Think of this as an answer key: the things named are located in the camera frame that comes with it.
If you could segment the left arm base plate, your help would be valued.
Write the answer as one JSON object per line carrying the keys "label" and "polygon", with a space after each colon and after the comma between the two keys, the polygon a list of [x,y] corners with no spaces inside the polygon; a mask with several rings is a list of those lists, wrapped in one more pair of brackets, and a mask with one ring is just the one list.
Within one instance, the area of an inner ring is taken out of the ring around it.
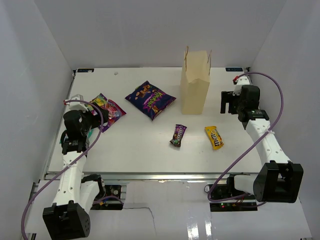
{"label": "left arm base plate", "polygon": [[97,211],[122,210],[123,204],[120,203],[120,201],[117,200],[116,198],[124,202],[126,197],[126,186],[125,185],[105,185],[104,188],[105,188],[105,196],[108,198],[104,199],[102,202],[94,204],[91,207],[91,210],[97,210]]}

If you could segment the brown M&M's packet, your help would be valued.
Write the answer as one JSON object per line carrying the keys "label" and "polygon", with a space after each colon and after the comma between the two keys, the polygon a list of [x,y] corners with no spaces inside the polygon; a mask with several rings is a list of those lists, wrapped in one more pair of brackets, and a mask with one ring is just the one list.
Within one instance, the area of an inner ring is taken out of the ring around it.
{"label": "brown M&M's packet", "polygon": [[180,148],[182,138],[187,130],[187,127],[182,124],[176,124],[172,139],[169,141],[174,147]]}

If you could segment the purple Kookah snack bag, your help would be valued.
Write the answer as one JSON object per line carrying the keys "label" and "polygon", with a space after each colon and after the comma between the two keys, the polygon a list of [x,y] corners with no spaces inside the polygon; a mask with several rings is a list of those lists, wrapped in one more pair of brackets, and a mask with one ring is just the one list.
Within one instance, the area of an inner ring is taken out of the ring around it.
{"label": "purple Kookah snack bag", "polygon": [[174,96],[165,93],[149,81],[142,83],[125,99],[152,121],[176,100]]}

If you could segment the teal Fox's candy bag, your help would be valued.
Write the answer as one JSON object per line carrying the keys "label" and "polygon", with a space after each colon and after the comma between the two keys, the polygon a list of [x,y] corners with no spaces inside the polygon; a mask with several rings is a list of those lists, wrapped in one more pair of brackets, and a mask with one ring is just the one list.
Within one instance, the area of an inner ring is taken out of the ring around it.
{"label": "teal Fox's candy bag", "polygon": [[[92,136],[93,131],[94,131],[94,130],[91,129],[91,130],[88,132],[88,135],[87,135],[88,138],[90,138],[90,137]],[[67,135],[67,130],[65,129],[65,130],[62,132],[61,136],[60,136],[59,144],[60,144],[60,145],[63,145],[63,143],[64,143],[65,141],[67,141],[68,139],[69,139],[69,137],[68,137],[68,135]]]}

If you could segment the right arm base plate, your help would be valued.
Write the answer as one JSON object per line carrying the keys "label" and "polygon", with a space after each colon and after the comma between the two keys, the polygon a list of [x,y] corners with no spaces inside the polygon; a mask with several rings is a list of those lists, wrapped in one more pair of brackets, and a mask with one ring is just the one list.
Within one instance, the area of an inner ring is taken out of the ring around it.
{"label": "right arm base plate", "polygon": [[[232,196],[233,193],[228,189],[226,184],[219,184],[216,186],[210,195],[213,200],[231,198]],[[237,199],[209,203],[210,211],[212,213],[253,212],[258,210],[257,205],[258,203],[253,195],[246,195]]]}

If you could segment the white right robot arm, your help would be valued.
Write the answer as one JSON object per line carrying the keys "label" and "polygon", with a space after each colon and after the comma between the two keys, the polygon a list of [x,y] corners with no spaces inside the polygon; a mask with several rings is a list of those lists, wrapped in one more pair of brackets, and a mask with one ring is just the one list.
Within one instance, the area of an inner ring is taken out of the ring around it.
{"label": "white right robot arm", "polygon": [[220,112],[238,116],[244,129],[257,143],[255,149],[262,168],[258,174],[231,174],[227,178],[226,195],[236,200],[243,193],[259,202],[294,203],[303,178],[303,167],[293,163],[282,151],[265,110],[259,108],[260,89],[254,85],[236,87],[221,93]]}

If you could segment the yellow M&M's packet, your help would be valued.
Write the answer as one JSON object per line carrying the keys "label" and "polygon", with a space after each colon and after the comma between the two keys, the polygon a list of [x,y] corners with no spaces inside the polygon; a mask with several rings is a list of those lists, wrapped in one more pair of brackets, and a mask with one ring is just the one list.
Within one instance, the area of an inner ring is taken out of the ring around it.
{"label": "yellow M&M's packet", "polygon": [[204,130],[211,142],[213,150],[219,150],[224,146],[223,139],[216,126],[206,126]]}

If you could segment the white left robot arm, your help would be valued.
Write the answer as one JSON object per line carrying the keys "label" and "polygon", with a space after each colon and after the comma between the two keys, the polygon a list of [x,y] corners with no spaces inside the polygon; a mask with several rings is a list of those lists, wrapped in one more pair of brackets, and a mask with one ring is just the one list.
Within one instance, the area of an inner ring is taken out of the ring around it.
{"label": "white left robot arm", "polygon": [[99,174],[83,176],[89,148],[89,131],[103,128],[109,112],[98,110],[69,110],[63,115],[65,131],[60,143],[64,172],[60,176],[56,196],[42,218],[53,240],[86,238],[90,234],[89,211],[94,200],[105,196],[106,187]]}

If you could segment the purple Fox's candy bag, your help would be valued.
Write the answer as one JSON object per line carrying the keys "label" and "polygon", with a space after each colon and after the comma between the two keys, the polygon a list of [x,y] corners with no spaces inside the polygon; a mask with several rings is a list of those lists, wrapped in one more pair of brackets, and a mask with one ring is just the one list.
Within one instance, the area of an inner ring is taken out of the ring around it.
{"label": "purple Fox's candy bag", "polygon": [[102,132],[108,130],[116,121],[127,113],[113,100],[108,99],[103,109],[108,111],[107,121],[103,123]]}

